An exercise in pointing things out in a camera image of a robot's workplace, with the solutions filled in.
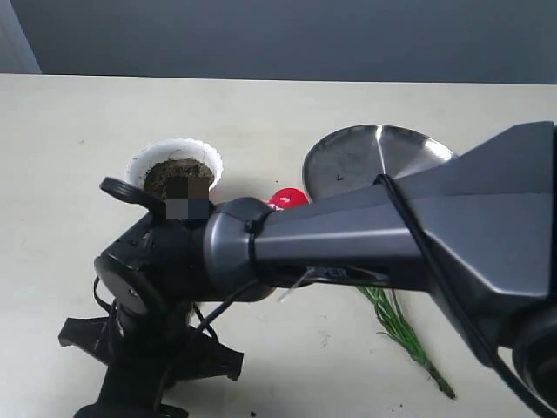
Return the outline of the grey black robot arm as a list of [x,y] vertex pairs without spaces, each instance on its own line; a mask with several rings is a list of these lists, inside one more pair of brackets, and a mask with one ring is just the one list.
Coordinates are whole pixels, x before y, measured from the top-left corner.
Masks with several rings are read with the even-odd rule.
[[243,355],[192,327],[197,302],[223,313],[313,283],[431,295],[475,357],[538,416],[556,414],[556,127],[516,125],[460,158],[308,205],[255,198],[173,220],[167,204],[106,178],[146,214],[95,259],[105,316],[69,318],[62,346],[107,367],[81,417],[182,417],[174,382],[239,377]]

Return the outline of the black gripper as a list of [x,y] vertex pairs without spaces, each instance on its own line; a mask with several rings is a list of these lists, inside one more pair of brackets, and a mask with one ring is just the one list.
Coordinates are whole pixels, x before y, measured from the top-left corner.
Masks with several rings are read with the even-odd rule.
[[63,347],[77,347],[107,369],[97,400],[73,418],[188,418],[189,413],[163,403],[164,392],[181,381],[224,376],[237,381],[244,354],[196,328],[182,327],[175,344],[159,342],[154,334],[122,335],[122,313],[113,304],[106,317],[68,318],[58,335]]

